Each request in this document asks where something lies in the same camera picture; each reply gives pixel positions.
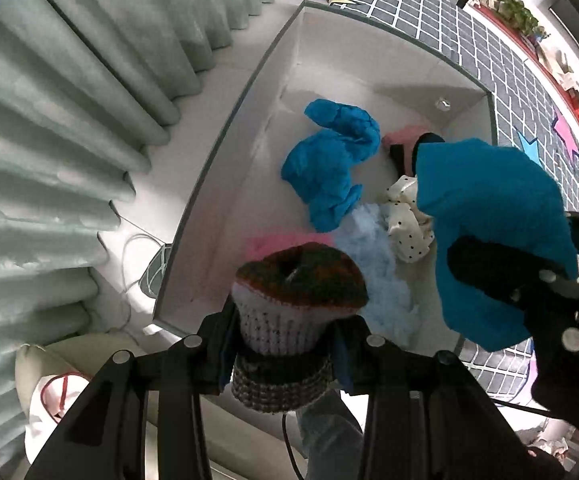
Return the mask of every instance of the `pink star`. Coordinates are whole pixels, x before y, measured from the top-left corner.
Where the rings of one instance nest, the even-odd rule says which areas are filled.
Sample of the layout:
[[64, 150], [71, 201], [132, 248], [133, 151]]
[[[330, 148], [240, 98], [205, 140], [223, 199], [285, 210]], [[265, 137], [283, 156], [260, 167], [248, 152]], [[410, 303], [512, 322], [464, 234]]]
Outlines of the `pink star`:
[[579, 150], [576, 141], [573, 138], [572, 129], [569, 127], [567, 121], [558, 108], [554, 107], [554, 110], [556, 111], [556, 119], [554, 120], [554, 124], [552, 124], [552, 129], [561, 139], [563, 139], [567, 155], [569, 155], [570, 160], [573, 162], [573, 154], [576, 153], [576, 155], [579, 156]]

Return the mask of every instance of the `beige chair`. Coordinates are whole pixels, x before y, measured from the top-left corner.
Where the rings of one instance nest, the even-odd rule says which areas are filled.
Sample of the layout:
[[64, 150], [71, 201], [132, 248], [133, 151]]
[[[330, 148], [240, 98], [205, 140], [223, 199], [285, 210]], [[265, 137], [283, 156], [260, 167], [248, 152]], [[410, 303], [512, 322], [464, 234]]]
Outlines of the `beige chair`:
[[[29, 414], [31, 394], [41, 377], [78, 371], [94, 376], [116, 351], [127, 349], [144, 355], [136, 343], [124, 334], [86, 334], [47, 347], [23, 345], [16, 354], [16, 390], [20, 405]], [[207, 453], [212, 477], [216, 480], [295, 480], [285, 444], [281, 440], [226, 412], [201, 397]], [[145, 478], [157, 480], [157, 413], [158, 395], [152, 392], [147, 407], [145, 445]], [[298, 467], [305, 474], [307, 462], [294, 450]], [[13, 476], [22, 480], [29, 468], [27, 460]]]

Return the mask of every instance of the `white polka dot cloth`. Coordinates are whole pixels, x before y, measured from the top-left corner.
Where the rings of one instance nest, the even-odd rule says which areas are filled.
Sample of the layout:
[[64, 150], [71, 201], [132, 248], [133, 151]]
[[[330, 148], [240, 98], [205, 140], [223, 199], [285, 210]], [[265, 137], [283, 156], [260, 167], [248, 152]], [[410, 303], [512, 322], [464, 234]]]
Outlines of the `white polka dot cloth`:
[[416, 178], [403, 175], [387, 189], [389, 202], [381, 206], [394, 254], [407, 263], [417, 262], [429, 253], [434, 241], [431, 217], [416, 207], [417, 194]]

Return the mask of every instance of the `blue star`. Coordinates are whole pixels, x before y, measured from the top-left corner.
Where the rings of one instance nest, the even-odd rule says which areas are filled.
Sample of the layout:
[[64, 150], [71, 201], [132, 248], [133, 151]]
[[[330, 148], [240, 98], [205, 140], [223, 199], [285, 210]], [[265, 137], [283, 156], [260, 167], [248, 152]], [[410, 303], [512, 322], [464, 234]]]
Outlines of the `blue star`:
[[527, 139], [523, 134], [521, 134], [518, 130], [516, 133], [521, 138], [521, 146], [523, 147], [522, 151], [527, 155], [531, 160], [537, 163], [541, 168], [543, 167], [543, 163], [540, 161], [538, 156], [538, 137], [531, 142], [527, 142]]

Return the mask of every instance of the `silver screw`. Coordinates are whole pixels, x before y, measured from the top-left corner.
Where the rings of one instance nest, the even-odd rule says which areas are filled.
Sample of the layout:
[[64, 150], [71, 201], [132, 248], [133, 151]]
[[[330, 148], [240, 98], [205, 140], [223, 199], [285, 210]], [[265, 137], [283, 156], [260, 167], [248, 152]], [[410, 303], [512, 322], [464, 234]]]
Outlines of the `silver screw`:
[[561, 341], [568, 352], [579, 352], [579, 330], [577, 328], [565, 329]]
[[540, 281], [545, 283], [554, 283], [556, 281], [556, 275], [552, 270], [539, 270], [538, 277], [540, 278]]
[[442, 365], [452, 365], [456, 362], [457, 357], [454, 352], [450, 352], [449, 350], [439, 350], [436, 354], [436, 359], [438, 359]]
[[368, 335], [366, 341], [369, 346], [374, 348], [379, 348], [385, 344], [385, 338], [376, 334]]
[[118, 350], [111, 358], [117, 365], [122, 365], [129, 361], [130, 353], [127, 350]]
[[198, 334], [188, 335], [184, 340], [184, 344], [187, 348], [196, 348], [203, 344], [203, 338]]

